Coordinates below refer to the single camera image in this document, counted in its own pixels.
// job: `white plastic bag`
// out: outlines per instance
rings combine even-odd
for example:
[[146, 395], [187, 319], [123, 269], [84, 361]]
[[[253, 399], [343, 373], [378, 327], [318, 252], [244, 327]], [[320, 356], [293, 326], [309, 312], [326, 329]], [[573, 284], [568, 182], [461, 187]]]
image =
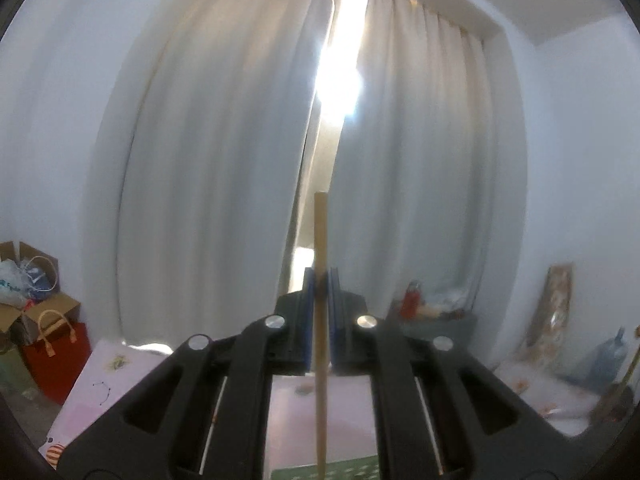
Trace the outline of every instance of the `white plastic bag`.
[[13, 260], [0, 262], [0, 303], [24, 307], [30, 283], [25, 272]]

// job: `red bag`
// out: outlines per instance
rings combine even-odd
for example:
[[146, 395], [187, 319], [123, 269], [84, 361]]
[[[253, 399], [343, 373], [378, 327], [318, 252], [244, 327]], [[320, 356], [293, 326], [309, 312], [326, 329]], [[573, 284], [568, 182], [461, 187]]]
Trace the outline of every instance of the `red bag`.
[[[56, 314], [62, 319], [54, 323], [46, 333], [42, 331], [42, 317]], [[69, 332], [59, 330], [68, 325]], [[33, 380], [49, 399], [63, 404], [91, 355], [91, 346], [84, 323], [69, 323], [57, 310], [44, 310], [38, 318], [38, 340], [22, 347], [22, 355]]]

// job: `red thermos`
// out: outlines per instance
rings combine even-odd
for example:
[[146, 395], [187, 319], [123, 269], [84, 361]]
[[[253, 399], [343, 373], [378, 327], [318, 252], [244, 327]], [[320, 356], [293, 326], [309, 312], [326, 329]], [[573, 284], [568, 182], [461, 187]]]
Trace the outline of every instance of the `red thermos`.
[[418, 307], [422, 300], [421, 288], [422, 284], [418, 280], [413, 280], [409, 283], [400, 307], [400, 317], [404, 319], [413, 319], [418, 313]]

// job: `wooden stick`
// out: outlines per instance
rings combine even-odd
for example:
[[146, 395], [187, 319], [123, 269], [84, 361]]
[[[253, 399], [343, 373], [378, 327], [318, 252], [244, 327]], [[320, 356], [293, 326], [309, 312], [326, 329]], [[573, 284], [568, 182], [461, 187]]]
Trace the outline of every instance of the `wooden stick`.
[[316, 275], [316, 298], [314, 301], [314, 349], [316, 358], [316, 455], [318, 456], [318, 480], [326, 473], [326, 427], [327, 427], [327, 373], [329, 357], [327, 351], [327, 263], [326, 239], [327, 193], [316, 193], [314, 202], [314, 270]]

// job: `curtain fold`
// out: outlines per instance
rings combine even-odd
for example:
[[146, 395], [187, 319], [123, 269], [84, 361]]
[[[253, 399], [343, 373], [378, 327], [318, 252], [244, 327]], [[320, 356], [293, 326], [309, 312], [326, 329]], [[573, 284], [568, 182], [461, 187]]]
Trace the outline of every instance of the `curtain fold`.
[[197, 0], [134, 133], [118, 230], [124, 337], [176, 346], [273, 311], [332, 0]]
[[414, 279], [468, 305], [493, 200], [481, 41], [413, 1], [369, 0], [358, 71], [330, 188], [330, 265], [379, 316]]

